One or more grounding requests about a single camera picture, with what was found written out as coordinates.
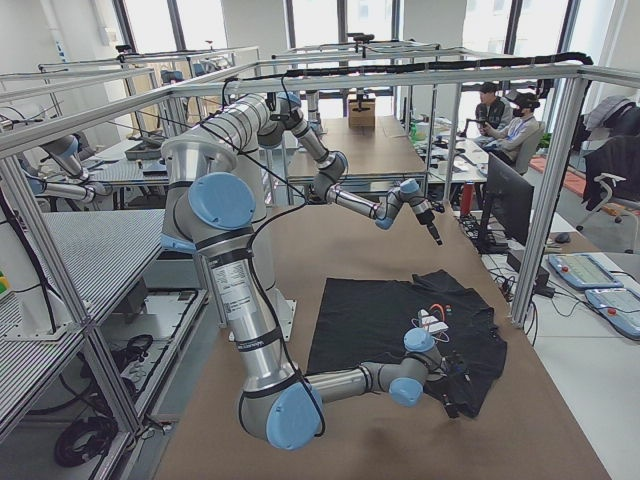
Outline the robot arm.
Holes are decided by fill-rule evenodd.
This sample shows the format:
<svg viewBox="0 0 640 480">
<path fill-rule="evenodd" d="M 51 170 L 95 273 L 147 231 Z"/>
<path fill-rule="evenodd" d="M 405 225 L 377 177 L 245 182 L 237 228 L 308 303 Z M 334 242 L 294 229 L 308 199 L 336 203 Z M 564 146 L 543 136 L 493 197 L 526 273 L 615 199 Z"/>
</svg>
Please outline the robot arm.
<svg viewBox="0 0 640 480">
<path fill-rule="evenodd" d="M 378 392 L 412 407 L 431 390 L 455 417 L 449 383 L 453 368 L 424 328 L 405 333 L 405 353 L 397 364 L 363 362 L 310 376 L 300 371 L 254 269 L 255 208 L 251 189 L 231 173 L 173 181 L 161 235 L 164 247 L 193 248 L 207 262 L 247 372 L 238 401 L 242 428 L 275 448 L 297 450 L 323 435 L 325 404 Z"/>
<path fill-rule="evenodd" d="M 165 237 L 202 248 L 194 227 L 227 232 L 249 226 L 256 199 L 247 182 L 235 172 L 238 161 L 251 157 L 251 143 L 267 149 L 286 131 L 314 160 L 317 173 L 313 191 L 322 201 L 366 216 L 381 229 L 390 228 L 402 207 L 409 206 L 435 242 L 442 241 L 432 206 L 415 179 L 390 189 L 378 203 L 344 190 L 340 181 L 348 166 L 345 155 L 322 143 L 300 106 L 284 93 L 248 94 L 163 142 L 161 155 L 172 191 L 166 204 Z"/>
</svg>

